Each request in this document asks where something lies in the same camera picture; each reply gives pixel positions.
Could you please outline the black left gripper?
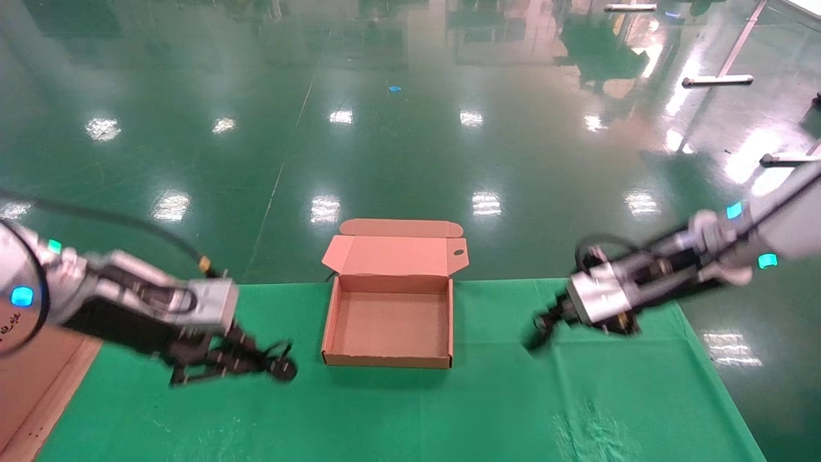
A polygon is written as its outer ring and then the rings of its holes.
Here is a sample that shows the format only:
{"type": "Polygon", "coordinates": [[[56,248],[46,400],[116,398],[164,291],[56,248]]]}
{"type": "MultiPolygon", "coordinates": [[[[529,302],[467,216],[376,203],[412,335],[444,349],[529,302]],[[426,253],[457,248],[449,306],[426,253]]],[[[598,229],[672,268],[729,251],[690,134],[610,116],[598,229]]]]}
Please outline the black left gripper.
{"type": "Polygon", "coordinates": [[[179,330],[171,334],[170,342],[160,351],[160,358],[168,366],[174,366],[169,386],[180,387],[265,371],[277,348],[277,342],[259,348],[254,336],[234,324],[225,332],[179,330]]]}

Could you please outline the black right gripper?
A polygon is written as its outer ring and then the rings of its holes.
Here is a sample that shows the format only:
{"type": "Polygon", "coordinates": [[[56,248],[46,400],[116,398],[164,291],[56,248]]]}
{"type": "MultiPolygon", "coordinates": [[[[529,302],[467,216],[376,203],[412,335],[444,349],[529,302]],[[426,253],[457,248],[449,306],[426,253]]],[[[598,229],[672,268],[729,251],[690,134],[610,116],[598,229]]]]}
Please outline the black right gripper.
{"type": "Polygon", "coordinates": [[[621,313],[594,323],[584,321],[580,314],[580,308],[577,309],[569,296],[558,296],[553,307],[536,314],[537,347],[546,347],[552,344],[557,330],[555,325],[560,322],[564,322],[570,327],[580,325],[581,327],[589,327],[606,334],[618,334],[619,336],[636,336],[636,334],[641,333],[637,316],[633,312],[621,313]]]}

